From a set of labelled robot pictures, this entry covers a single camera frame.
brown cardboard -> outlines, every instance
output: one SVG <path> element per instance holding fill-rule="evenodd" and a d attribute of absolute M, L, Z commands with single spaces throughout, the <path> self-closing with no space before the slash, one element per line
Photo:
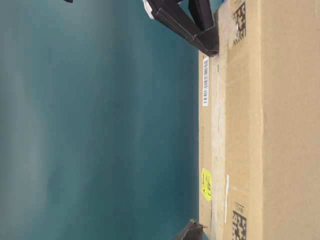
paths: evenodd
<path fill-rule="evenodd" d="M 208 71 L 208 101 L 207 106 L 203 106 L 203 86 L 204 86 L 204 59 L 209 60 Z M 204 232 L 209 237 L 211 233 L 212 201 L 206 199 L 202 187 L 204 184 L 203 169 L 211 173 L 212 170 L 212 75 L 211 59 L 204 54 L 199 57 L 199 222 L 204 225 Z"/>
<path fill-rule="evenodd" d="M 218 14 L 210 239 L 317 240 L 320 1 L 228 0 Z"/>

blue-green backdrop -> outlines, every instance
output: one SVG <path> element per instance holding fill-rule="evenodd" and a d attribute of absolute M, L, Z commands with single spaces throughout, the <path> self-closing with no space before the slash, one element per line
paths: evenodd
<path fill-rule="evenodd" d="M 0 0 L 0 35 L 0 239 L 169 240 L 198 218 L 194 48 L 140 0 Z"/>

white label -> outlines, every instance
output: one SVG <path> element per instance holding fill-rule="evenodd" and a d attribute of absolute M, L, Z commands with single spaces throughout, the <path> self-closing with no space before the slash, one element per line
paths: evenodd
<path fill-rule="evenodd" d="M 202 106 L 208 107 L 209 103 L 209 57 L 203 59 L 203 88 Z"/>
<path fill-rule="evenodd" d="M 149 18 L 155 19 L 151 13 L 152 7 L 150 6 L 149 2 L 147 0 L 142 0 L 142 1 L 143 1 L 144 9 L 145 9 L 146 13 L 148 14 Z"/>

barcode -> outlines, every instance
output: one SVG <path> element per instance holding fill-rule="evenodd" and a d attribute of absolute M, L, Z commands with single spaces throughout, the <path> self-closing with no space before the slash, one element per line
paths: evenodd
<path fill-rule="evenodd" d="M 203 59 L 203 89 L 202 106 L 208 107 L 209 103 L 209 57 Z"/>

yellow sticker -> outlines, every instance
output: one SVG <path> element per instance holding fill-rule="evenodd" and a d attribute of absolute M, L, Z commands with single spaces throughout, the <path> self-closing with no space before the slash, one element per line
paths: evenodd
<path fill-rule="evenodd" d="M 212 177 L 211 173 L 202 168 L 202 188 L 201 191 L 207 201 L 211 201 L 212 199 Z"/>

